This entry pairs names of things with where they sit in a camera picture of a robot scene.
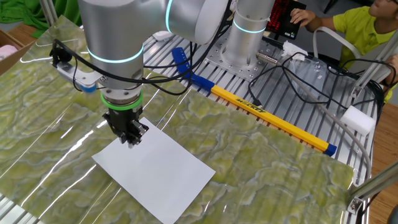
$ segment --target blue led ring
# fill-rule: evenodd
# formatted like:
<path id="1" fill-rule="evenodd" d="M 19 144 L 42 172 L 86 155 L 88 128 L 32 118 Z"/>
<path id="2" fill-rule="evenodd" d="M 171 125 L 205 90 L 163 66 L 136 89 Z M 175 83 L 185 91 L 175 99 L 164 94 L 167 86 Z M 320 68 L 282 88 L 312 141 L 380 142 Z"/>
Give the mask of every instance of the blue led ring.
<path id="1" fill-rule="evenodd" d="M 97 60 L 99 60 L 101 62 L 106 62 L 106 63 L 126 63 L 126 62 L 130 62 L 130 61 L 138 58 L 140 56 L 140 54 L 143 53 L 144 46 L 142 46 L 141 50 L 137 54 L 135 54 L 134 56 L 126 58 L 126 59 L 122 59 L 122 60 L 108 60 L 108 59 L 100 58 L 99 56 L 91 53 L 91 51 L 89 50 L 88 47 L 87 47 L 87 51 L 88 51 L 88 53 L 90 53 L 91 56 L 93 56 L 93 58 L 95 58 L 95 59 L 97 59 Z"/>
<path id="2" fill-rule="evenodd" d="M 173 0 L 169 0 L 169 3 L 167 5 L 167 10 L 166 10 L 166 28 L 171 33 L 172 33 L 172 31 L 170 30 L 169 19 L 170 19 L 170 10 L 172 8 L 172 3 L 173 3 Z"/>
<path id="3" fill-rule="evenodd" d="M 241 31 L 248 32 L 248 33 L 250 33 L 250 34 L 258 34 L 258 33 L 260 33 L 260 32 L 264 32 L 265 29 L 266 29 L 266 28 L 264 28 L 264 29 L 259 30 L 259 31 L 250 31 L 250 30 L 245 30 L 245 29 L 243 29 L 242 27 L 238 26 L 238 25 L 236 24 L 235 20 L 234 20 L 234 24 L 235 24 L 235 26 L 236 26 L 238 29 L 240 29 Z"/>

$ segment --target hand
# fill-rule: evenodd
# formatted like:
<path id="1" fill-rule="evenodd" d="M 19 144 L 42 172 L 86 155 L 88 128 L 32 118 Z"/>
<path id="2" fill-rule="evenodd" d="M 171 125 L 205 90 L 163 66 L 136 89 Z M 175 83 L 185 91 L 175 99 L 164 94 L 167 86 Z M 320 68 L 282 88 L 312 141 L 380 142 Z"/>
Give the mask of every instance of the hand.
<path id="1" fill-rule="evenodd" d="M 398 55 L 391 55 L 386 60 L 386 63 L 394 66 L 394 68 L 396 68 L 396 72 L 398 73 Z M 390 75 L 384 81 L 385 81 L 385 83 L 388 83 L 389 85 L 391 83 L 395 83 L 396 81 L 398 81 L 398 74 L 396 74 L 396 76 L 394 77 L 394 70 L 391 69 Z"/>
<path id="2" fill-rule="evenodd" d="M 293 9 L 293 11 L 290 13 L 290 16 L 292 17 L 290 22 L 293 24 L 298 24 L 300 21 L 302 21 L 300 28 L 305 27 L 316 18 L 314 12 L 303 9 Z"/>

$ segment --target yellow shirt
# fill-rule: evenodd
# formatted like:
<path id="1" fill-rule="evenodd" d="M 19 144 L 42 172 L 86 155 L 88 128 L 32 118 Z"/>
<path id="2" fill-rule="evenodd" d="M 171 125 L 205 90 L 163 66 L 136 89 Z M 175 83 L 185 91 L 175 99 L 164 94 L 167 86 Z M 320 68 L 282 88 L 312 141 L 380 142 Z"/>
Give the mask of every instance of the yellow shirt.
<path id="1" fill-rule="evenodd" d="M 346 34 L 346 40 L 353 44 L 362 55 L 367 54 L 377 46 L 387 42 L 395 31 L 388 34 L 378 34 L 374 30 L 376 18 L 369 15 L 369 7 L 359 7 L 346 11 L 344 14 L 333 17 L 335 29 Z M 350 59 L 355 59 L 354 54 L 347 47 L 341 50 L 340 66 Z M 349 68 L 354 62 L 346 65 Z M 392 91 L 386 96 L 385 102 L 392 97 Z"/>

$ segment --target white chair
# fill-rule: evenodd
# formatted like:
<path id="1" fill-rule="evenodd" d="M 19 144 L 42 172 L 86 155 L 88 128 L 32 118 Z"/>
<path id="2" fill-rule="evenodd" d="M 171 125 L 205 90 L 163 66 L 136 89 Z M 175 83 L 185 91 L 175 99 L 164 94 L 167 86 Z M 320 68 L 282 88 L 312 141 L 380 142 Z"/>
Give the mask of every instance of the white chair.
<path id="1" fill-rule="evenodd" d="M 386 47 L 387 43 L 381 44 L 380 46 L 376 47 L 372 51 L 368 52 L 366 55 L 362 55 L 361 52 L 351 43 L 349 43 L 346 39 L 342 38 L 340 35 L 338 35 L 336 32 L 332 31 L 331 29 L 327 27 L 319 27 L 314 33 L 313 33 L 313 53 L 316 58 L 318 58 L 318 47 L 317 47 L 317 32 L 325 32 L 328 35 L 332 36 L 334 39 L 336 39 L 338 42 L 342 43 L 344 46 L 346 46 L 350 51 L 354 54 L 355 58 L 360 58 L 360 59 L 366 59 L 366 60 L 375 60 L 378 55 L 384 50 Z M 398 48 L 395 49 L 395 51 L 391 54 L 398 54 Z M 371 63 L 368 62 L 360 62 L 356 61 L 352 66 L 349 68 L 349 71 L 352 73 L 359 73 L 362 71 L 365 71 L 370 67 Z M 391 73 L 391 70 L 389 67 L 383 65 L 372 77 L 372 80 L 380 83 L 385 79 L 389 74 Z"/>

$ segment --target blue handle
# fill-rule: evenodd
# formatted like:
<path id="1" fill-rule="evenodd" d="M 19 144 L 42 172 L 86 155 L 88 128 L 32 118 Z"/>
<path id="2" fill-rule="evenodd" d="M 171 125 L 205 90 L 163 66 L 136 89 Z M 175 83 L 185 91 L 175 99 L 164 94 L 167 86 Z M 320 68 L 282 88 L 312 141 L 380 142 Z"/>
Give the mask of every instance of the blue handle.
<path id="1" fill-rule="evenodd" d="M 186 61 L 188 58 L 185 55 L 184 49 L 182 47 L 177 47 L 175 49 L 172 50 L 172 55 L 174 58 L 174 62 L 179 64 L 182 63 L 184 61 Z M 186 72 L 187 70 L 189 70 L 191 67 L 191 65 L 189 64 L 189 62 L 186 62 L 182 65 L 177 66 L 177 70 L 180 73 Z M 190 73 L 186 74 L 184 77 L 185 78 L 189 78 Z M 206 90 L 206 91 L 211 91 L 211 89 L 214 87 L 214 83 L 207 80 L 206 78 L 200 77 L 198 75 L 193 74 L 192 75 L 192 82 L 201 87 L 202 89 Z"/>

